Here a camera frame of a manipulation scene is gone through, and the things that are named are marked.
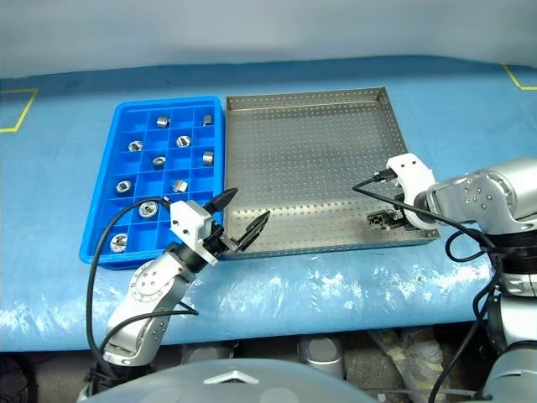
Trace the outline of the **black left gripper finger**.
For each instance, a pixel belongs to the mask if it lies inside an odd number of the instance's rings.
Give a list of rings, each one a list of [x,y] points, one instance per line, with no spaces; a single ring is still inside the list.
[[[265,225],[268,222],[270,211],[266,211],[263,214],[256,217],[247,227],[246,232],[237,241],[238,250],[240,252],[245,251],[261,234]]]
[[[208,203],[204,205],[204,209],[210,214],[222,211],[237,194],[237,188],[226,189],[217,196],[214,196]]]

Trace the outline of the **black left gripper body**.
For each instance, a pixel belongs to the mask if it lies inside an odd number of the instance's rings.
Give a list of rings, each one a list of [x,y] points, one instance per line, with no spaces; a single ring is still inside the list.
[[[203,246],[210,254],[224,254],[227,251],[235,254],[243,251],[242,244],[235,238],[229,238],[220,225],[211,227],[211,233],[204,239]]]

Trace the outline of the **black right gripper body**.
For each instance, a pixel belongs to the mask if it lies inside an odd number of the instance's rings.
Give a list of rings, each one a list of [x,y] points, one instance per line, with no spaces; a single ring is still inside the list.
[[[404,230],[413,230],[401,207],[390,205],[376,212],[367,215],[367,222],[371,228],[380,230],[395,230],[402,228]]]

